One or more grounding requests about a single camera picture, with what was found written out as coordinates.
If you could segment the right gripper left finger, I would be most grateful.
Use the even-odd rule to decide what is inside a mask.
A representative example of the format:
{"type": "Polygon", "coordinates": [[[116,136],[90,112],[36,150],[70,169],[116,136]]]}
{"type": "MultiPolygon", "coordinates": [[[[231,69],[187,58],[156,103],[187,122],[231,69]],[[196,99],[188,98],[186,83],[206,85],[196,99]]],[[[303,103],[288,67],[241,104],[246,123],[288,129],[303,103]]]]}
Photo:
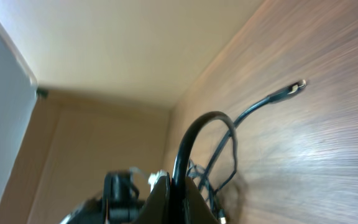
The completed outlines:
{"type": "Polygon", "coordinates": [[[170,177],[160,177],[133,224],[167,224],[170,177]]]}

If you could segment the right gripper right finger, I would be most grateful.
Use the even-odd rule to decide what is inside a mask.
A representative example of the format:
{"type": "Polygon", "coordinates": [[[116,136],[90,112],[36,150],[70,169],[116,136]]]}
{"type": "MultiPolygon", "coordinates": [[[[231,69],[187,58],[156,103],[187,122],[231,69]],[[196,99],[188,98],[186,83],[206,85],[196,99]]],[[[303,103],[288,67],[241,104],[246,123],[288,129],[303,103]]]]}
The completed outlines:
{"type": "Polygon", "coordinates": [[[218,220],[189,177],[185,179],[185,187],[185,200],[183,202],[185,224],[218,224],[218,220]]]}

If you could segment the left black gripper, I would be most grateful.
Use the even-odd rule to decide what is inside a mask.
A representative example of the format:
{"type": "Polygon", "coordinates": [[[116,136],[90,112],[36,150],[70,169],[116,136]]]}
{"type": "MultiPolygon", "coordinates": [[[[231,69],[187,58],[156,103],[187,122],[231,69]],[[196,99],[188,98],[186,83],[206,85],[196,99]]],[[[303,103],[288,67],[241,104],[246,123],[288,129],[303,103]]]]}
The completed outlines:
{"type": "Polygon", "coordinates": [[[102,224],[133,222],[145,204],[139,198],[133,172],[114,171],[106,174],[100,196],[95,196],[74,209],[61,223],[102,224]]]}

